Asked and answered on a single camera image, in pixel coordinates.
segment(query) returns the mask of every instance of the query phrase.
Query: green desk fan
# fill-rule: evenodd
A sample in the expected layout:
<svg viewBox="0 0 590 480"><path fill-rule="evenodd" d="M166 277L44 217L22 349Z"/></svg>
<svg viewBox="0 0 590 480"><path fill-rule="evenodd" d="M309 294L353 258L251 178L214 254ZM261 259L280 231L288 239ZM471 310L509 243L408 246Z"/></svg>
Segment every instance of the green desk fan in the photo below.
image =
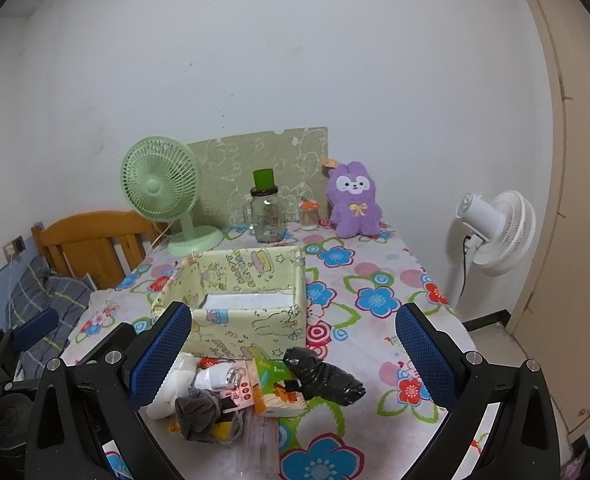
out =
<svg viewBox="0 0 590 480"><path fill-rule="evenodd" d="M190 210L197 202L200 176L194 153L177 140L147 137L130 148L121 164L121 187L144 218L180 220L182 233L168 243L173 256L208 251L224 239L216 227L192 224Z"/></svg>

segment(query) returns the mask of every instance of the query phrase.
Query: electrical socket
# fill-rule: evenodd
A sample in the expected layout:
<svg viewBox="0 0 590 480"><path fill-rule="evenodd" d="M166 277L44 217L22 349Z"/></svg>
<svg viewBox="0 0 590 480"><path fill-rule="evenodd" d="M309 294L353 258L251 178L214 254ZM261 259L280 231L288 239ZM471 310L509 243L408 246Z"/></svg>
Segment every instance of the electrical socket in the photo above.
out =
<svg viewBox="0 0 590 480"><path fill-rule="evenodd" d="M6 257L6 262L10 263L11 260L14 260L19 254L26 249L26 244L24 243L24 238L18 236L15 240L8 242L6 245L2 247L2 251L4 256Z"/></svg>
<svg viewBox="0 0 590 480"><path fill-rule="evenodd" d="M17 250L14 248L14 244L12 242L4 245L2 247L2 251L4 252L4 256L6 257L6 262L10 263L12 259L17 256Z"/></svg>

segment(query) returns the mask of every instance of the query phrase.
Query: stuffed toy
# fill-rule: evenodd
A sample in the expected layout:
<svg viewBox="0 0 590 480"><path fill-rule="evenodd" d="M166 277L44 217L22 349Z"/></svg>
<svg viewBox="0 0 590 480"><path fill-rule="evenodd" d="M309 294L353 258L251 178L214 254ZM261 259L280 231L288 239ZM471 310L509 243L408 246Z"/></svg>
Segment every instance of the stuffed toy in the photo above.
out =
<svg viewBox="0 0 590 480"><path fill-rule="evenodd" d="M337 224L337 236L377 236L381 208L375 202L375 183L364 165L338 164L328 176L326 196L332 204L331 222Z"/></svg>

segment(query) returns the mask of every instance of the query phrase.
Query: plaid blanket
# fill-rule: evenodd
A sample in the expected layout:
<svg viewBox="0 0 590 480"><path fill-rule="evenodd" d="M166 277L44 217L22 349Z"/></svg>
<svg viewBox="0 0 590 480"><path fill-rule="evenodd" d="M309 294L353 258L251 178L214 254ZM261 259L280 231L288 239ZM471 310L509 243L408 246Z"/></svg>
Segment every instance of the plaid blanket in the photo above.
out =
<svg viewBox="0 0 590 480"><path fill-rule="evenodd" d="M43 256L30 262L6 306L9 328L27 322L45 308L57 311L59 325L30 350L22 352L19 370L23 369L24 379L41 377L46 363L61 355L68 344L68 335L88 308L93 290L87 278L80 280L51 272Z"/></svg>

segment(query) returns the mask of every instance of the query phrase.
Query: fabric-covered box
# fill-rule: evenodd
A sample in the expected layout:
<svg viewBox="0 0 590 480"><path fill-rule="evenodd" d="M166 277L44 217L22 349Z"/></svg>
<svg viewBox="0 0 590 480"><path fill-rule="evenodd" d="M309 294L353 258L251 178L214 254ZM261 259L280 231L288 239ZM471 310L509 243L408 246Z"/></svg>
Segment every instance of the fabric-covered box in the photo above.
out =
<svg viewBox="0 0 590 480"><path fill-rule="evenodd" d="M190 307L182 349L197 356L281 359L306 345L306 280L299 247L207 251L188 256L152 306Z"/></svg>

